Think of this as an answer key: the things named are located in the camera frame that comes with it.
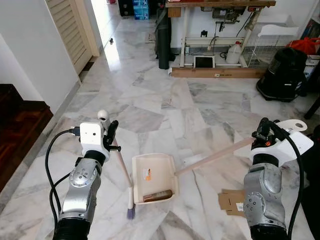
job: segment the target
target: blue bristles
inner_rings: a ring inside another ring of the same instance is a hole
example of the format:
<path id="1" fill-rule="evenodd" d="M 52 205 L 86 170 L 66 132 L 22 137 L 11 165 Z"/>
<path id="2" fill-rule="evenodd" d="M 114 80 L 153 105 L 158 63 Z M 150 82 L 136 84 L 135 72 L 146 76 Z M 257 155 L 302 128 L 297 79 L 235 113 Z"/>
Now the blue bristles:
<path id="1" fill-rule="evenodd" d="M 135 205 L 133 205 L 133 208 L 128 209 L 126 213 L 126 218 L 129 220 L 133 220 L 135 218 L 136 210 L 135 210 Z"/>

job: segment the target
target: white label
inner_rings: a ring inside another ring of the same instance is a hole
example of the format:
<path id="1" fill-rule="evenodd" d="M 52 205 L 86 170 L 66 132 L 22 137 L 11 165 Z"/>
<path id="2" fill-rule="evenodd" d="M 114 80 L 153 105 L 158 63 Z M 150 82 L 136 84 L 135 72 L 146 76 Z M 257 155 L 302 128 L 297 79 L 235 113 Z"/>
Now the white label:
<path id="1" fill-rule="evenodd" d="M 243 204 L 243 202 L 237 202 L 237 203 L 236 203 L 236 208 L 238 209 L 238 212 L 243 212 L 243 211 L 244 211 L 244 204 Z"/>

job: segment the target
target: dustpan handle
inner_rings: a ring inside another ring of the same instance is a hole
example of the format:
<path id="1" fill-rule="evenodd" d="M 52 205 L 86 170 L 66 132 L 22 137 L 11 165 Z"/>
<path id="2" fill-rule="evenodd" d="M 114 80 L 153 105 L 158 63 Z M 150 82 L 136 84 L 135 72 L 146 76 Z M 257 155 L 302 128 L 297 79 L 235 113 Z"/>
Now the dustpan handle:
<path id="1" fill-rule="evenodd" d="M 176 171 L 174 173 L 174 175 L 179 176 L 179 175 L 184 174 L 186 172 L 189 172 L 189 171 L 191 171 L 193 169 L 199 168 L 203 164 L 210 163 L 210 162 L 212 162 L 212 161 L 214 161 L 214 160 L 216 160 L 218 158 L 221 158 L 222 156 L 224 156 L 226 154 L 233 153 L 234 151 L 236 151 L 238 149 L 241 149 L 241 148 L 243 148 L 243 147 L 245 147 L 245 146 L 247 146 L 249 144 L 252 144 L 254 142 L 254 140 L 256 140 L 256 139 L 253 138 L 253 137 L 248 137 L 248 138 L 246 138 L 246 139 L 244 139 L 242 141 L 239 141 L 239 142 L 237 142 L 237 143 L 235 143 L 235 144 L 233 144 L 233 145 L 231 145 L 231 146 L 229 146 L 229 147 L 227 147 L 227 148 L 225 148 L 225 149 L 223 149 L 221 151 L 218 151 L 218 152 L 206 157 L 205 159 L 202 159 L 202 160 L 200 160 L 200 161 L 198 161 L 198 162 L 196 162 L 194 164 L 191 164 L 190 166 L 187 166 L 186 168 L 183 168 L 183 169 L 181 169 L 179 171 Z"/>

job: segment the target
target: orange sticker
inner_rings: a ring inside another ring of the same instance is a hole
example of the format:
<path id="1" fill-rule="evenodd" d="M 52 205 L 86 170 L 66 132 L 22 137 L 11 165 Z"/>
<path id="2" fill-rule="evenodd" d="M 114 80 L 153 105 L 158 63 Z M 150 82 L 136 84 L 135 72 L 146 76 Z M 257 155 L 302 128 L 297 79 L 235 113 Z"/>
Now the orange sticker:
<path id="1" fill-rule="evenodd" d="M 146 181 L 150 181 L 151 180 L 151 168 L 146 168 L 143 169 L 143 179 Z"/>

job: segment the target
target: red bag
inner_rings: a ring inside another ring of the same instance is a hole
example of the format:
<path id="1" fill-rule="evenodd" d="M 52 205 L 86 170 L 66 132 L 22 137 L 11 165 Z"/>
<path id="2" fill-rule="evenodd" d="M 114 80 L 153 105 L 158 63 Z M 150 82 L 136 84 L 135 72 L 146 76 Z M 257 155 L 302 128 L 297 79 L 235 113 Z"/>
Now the red bag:
<path id="1" fill-rule="evenodd" d="M 303 40 L 295 40 L 290 42 L 287 47 L 293 48 L 295 50 L 299 50 L 301 52 L 304 52 L 307 55 L 316 55 L 316 45 L 320 44 L 319 42 L 316 42 L 320 40 L 319 38 L 309 38 L 305 37 Z"/>

